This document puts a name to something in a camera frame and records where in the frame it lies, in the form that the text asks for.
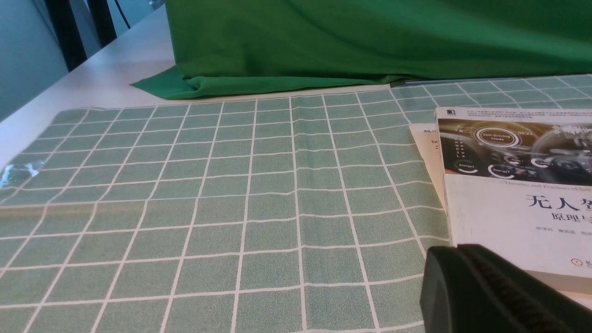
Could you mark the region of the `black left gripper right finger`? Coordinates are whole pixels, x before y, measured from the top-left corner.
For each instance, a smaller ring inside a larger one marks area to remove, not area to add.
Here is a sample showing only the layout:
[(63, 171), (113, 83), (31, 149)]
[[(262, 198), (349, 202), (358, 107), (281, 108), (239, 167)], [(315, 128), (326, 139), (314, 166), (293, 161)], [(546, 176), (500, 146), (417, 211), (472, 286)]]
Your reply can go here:
[(459, 245), (494, 298), (527, 333), (589, 333), (591, 311), (482, 245)]

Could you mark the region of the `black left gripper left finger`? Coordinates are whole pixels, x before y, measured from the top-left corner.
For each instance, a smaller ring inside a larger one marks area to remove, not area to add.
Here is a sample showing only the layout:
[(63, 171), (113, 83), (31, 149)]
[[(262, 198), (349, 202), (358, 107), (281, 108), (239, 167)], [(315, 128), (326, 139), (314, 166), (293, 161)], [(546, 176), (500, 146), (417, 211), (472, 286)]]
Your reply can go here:
[(432, 247), (428, 251), (420, 297), (425, 331), (526, 333), (496, 301), (457, 247)]

